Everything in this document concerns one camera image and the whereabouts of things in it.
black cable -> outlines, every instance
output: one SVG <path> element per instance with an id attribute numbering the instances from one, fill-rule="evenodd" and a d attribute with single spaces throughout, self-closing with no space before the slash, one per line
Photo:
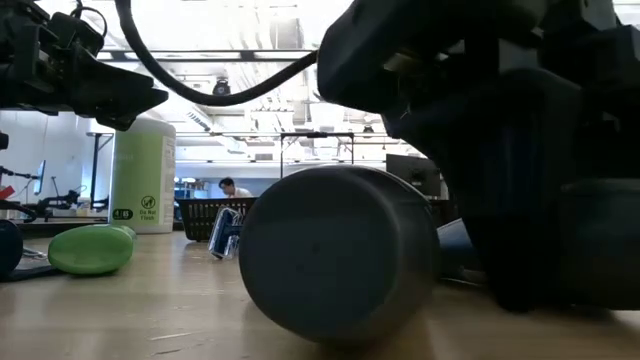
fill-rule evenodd
<path id="1" fill-rule="evenodd" d="M 24 220 L 24 222 L 27 224 L 36 221 L 36 219 L 38 218 L 38 214 L 36 214 L 34 211 L 31 211 L 24 206 L 14 204 L 11 201 L 7 201 L 7 200 L 0 200 L 0 209 L 17 210 L 23 214 L 26 214 L 27 216 L 29 216 L 28 219 Z"/>
<path id="2" fill-rule="evenodd" d="M 25 179 L 30 179 L 30 180 L 38 180 L 40 177 L 39 176 L 35 176 L 35 175 L 31 175 L 31 174 L 22 174 L 22 173 L 17 173 L 15 171 L 11 171 L 5 167 L 0 166 L 0 174 L 2 175 L 7 175 L 7 176 L 18 176 L 18 177 L 23 177 Z"/>
<path id="3" fill-rule="evenodd" d="M 100 15 L 100 17 L 102 18 L 102 23 L 104 24 L 104 29 L 102 30 L 102 37 L 105 38 L 107 36 L 107 33 L 109 32 L 109 26 L 107 25 L 107 19 L 104 17 L 104 15 L 102 15 L 100 11 L 89 6 L 78 6 L 77 8 L 73 9 L 73 11 L 71 12 L 71 14 L 69 14 L 69 16 L 73 16 L 75 18 L 80 19 L 80 15 L 82 14 L 83 11 L 89 11 L 89 12 Z"/>
<path id="4" fill-rule="evenodd" d="M 158 81 L 173 90 L 176 94 L 196 104 L 207 106 L 233 106 L 246 103 L 282 85 L 302 70 L 313 65 L 317 60 L 318 52 L 313 51 L 296 60 L 293 64 L 282 69 L 280 72 L 262 83 L 237 94 L 225 96 L 204 94 L 181 83 L 162 68 L 156 59 L 153 58 L 153 55 L 151 55 L 149 49 L 147 49 L 142 41 L 140 33 L 138 32 L 133 20 L 131 0 L 115 0 L 115 2 L 122 32 L 131 46 L 131 49 L 136 53 L 138 59 L 140 59 L 140 62 L 147 68 L 147 70 L 149 70 L 151 75 L 158 79 Z"/>
<path id="5" fill-rule="evenodd" d="M 82 7 L 84 7 L 84 4 L 82 4 L 82 0 L 76 0 L 76 9 L 80 9 Z M 82 16 L 82 10 L 79 10 L 75 15 L 70 16 L 74 16 L 75 18 L 80 19 L 80 16 Z"/>

green object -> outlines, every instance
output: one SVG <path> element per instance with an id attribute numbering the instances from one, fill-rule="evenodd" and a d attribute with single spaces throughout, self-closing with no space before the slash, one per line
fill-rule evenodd
<path id="1" fill-rule="evenodd" d="M 125 226 L 125 225 L 107 225 L 107 226 L 112 226 L 115 228 L 120 228 L 121 230 L 123 230 L 124 232 L 126 232 L 127 234 L 129 234 L 129 236 L 131 236 L 131 239 L 138 240 L 138 235 L 136 234 L 135 231 L 133 231 L 132 228 Z"/>
<path id="2" fill-rule="evenodd" d="M 49 262 L 74 275 L 116 271 L 133 255 L 133 231 L 128 230 L 122 226 L 93 225 L 65 231 L 51 240 Z"/>
<path id="3" fill-rule="evenodd" d="M 118 131 L 109 199 L 109 223 L 138 234 L 173 230 L 175 128 L 163 121 L 139 118 Z"/>

wooden table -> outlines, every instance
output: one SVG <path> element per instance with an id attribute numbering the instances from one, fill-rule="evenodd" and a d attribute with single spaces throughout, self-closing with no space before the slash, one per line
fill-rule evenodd
<path id="1" fill-rule="evenodd" d="M 338 352 L 274 325 L 235 261 L 213 260 L 181 233 L 141 236 L 132 263 L 111 277 L 0 285 L 0 359 L 147 358 L 637 360 L 640 313 L 516 316 L 481 292 L 441 287 L 395 337 Z"/>

black basket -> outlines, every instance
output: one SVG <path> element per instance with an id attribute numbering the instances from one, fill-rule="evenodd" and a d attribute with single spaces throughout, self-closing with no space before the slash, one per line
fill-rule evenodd
<path id="1" fill-rule="evenodd" d="M 180 213 L 187 239 L 209 241 L 218 210 L 221 207 L 229 207 L 246 217 L 256 198 L 176 199 L 176 201 L 180 204 Z"/>

computer screen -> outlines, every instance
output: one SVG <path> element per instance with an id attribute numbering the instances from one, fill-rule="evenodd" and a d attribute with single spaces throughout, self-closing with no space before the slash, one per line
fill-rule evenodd
<path id="1" fill-rule="evenodd" d="M 33 194 L 36 196 L 42 193 L 42 183 L 44 182 L 44 170 L 46 166 L 47 160 L 44 160 L 42 163 L 40 163 L 40 167 L 38 168 L 38 173 L 36 175 L 38 179 L 33 183 Z"/>
<path id="2" fill-rule="evenodd" d="M 440 169 L 429 159 L 387 154 L 387 172 L 408 182 L 423 195 L 442 196 Z"/>

